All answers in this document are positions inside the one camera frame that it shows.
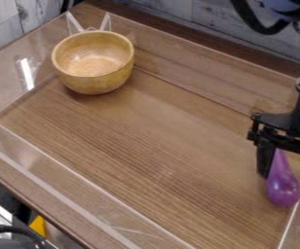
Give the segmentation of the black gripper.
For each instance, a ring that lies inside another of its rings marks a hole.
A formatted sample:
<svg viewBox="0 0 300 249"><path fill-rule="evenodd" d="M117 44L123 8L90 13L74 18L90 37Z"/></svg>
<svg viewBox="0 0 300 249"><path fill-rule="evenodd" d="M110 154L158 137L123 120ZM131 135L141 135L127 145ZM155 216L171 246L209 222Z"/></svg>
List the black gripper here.
<svg viewBox="0 0 300 249"><path fill-rule="evenodd" d="M300 155L300 130L292 125L289 113L253 113L247 139L257 147L257 172L268 179L274 150L281 149Z"/></svg>

